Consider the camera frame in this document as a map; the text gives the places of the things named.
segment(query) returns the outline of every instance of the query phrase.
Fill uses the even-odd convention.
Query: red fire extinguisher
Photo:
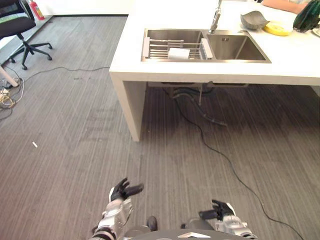
[[[36,17],[39,19],[39,20],[43,20],[45,19],[45,17],[42,15],[38,5],[36,4],[35,1],[33,0],[30,0],[29,2],[29,5],[30,5],[30,8],[32,9],[32,11],[34,12],[34,14],[36,15]]]

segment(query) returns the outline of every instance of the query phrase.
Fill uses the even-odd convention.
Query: white sponge
[[[171,47],[168,53],[168,59],[188,59],[190,49]]]

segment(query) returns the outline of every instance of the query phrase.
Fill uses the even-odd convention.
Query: office chair
[[[39,49],[37,47],[48,45],[49,49],[52,49],[50,43],[39,43],[39,44],[28,44],[21,33],[32,29],[36,26],[35,18],[31,12],[31,9],[26,1],[21,0],[0,0],[0,19],[6,16],[10,16],[13,14],[25,13],[26,16],[20,16],[14,19],[10,19],[8,21],[0,23],[0,39],[17,35],[19,39],[23,42],[23,46],[20,47],[15,53],[9,56],[9,59],[12,63],[15,63],[14,57],[18,54],[24,52],[23,60],[22,60],[22,69],[27,70],[28,68],[25,65],[25,61],[29,53],[32,55],[35,52],[47,55],[48,60],[52,60],[52,57]]]

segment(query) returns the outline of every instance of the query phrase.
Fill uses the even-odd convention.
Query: sink
[[[247,60],[260,63],[269,59],[262,49],[252,39],[247,31],[229,33],[218,30],[214,34],[206,35],[211,51],[217,60]]]
[[[188,59],[170,59],[170,48],[189,49]],[[271,63],[247,31],[145,29],[143,62]]]

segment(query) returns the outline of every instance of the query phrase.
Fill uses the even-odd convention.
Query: person's arm
[[[307,6],[307,3],[298,4],[288,0],[263,0],[262,5],[298,14]]]

